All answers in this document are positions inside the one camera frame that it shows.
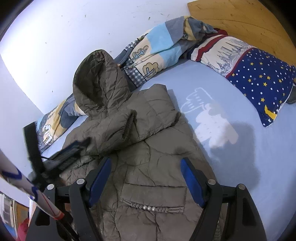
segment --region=jacket sleeve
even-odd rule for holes
[[[90,137],[91,143],[86,150],[81,152],[81,156],[97,155],[102,157],[113,150],[120,149],[125,144],[134,117],[134,110],[125,109],[101,121],[98,119],[86,121],[67,136],[63,148],[74,140],[82,141]]]

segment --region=wooden headboard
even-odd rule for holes
[[[296,65],[296,48],[277,18],[258,0],[198,0],[191,16]]]

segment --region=blue star pillowcase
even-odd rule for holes
[[[269,126],[287,101],[296,77],[295,67],[237,38],[206,36],[187,58],[201,62],[238,88],[258,111],[263,126]]]

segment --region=puffer jacket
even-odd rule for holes
[[[71,184],[96,168],[103,156],[111,158],[111,174],[92,208],[104,240],[189,240],[202,209],[186,186],[180,161],[188,157],[207,178],[215,176],[166,87],[155,84],[131,93],[112,57],[97,50],[78,67],[73,94],[88,118],[64,146],[87,137],[92,141],[61,177]],[[220,215],[215,240],[223,225]]]

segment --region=jacket pocket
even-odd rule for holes
[[[142,186],[124,183],[120,201],[131,207],[161,213],[182,213],[187,187]]]

